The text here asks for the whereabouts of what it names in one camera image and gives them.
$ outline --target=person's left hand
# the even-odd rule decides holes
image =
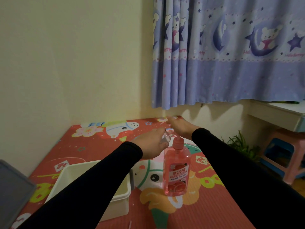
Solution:
[[[163,133],[165,133],[165,128],[154,128],[152,131],[139,135],[131,142],[141,148],[143,159],[152,159],[159,156],[160,153],[169,146],[169,143],[160,143]]]

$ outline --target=cartoon bear curtain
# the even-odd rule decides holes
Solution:
[[[305,0],[154,0],[152,107],[305,97]]]

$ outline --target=white plastic box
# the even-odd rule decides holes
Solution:
[[[63,190],[67,185],[85,173],[88,169],[93,167],[99,161],[92,161],[92,162],[84,162],[74,165],[69,165],[65,167],[62,172],[60,173],[54,187],[52,188],[47,200],[49,201],[52,197],[58,194],[61,190]],[[116,191],[115,195],[113,196],[110,204],[108,205],[106,211],[104,212],[100,221],[112,219],[115,217],[119,217],[122,215],[127,215],[129,211],[129,195],[131,193],[131,186],[130,186],[130,177],[129,174],[124,178],[122,184]]]

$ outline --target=white desk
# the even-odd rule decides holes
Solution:
[[[294,132],[305,132],[305,101],[299,104],[251,100],[249,115]]]

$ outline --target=hand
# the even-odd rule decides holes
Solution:
[[[169,146],[169,143],[160,143],[163,133],[165,133],[165,128],[154,128],[152,131],[139,135],[131,142],[141,148],[143,159],[152,159],[158,157]]]
[[[200,128],[183,119],[167,117],[167,123],[171,125],[176,134],[186,139],[192,140],[193,131]]]

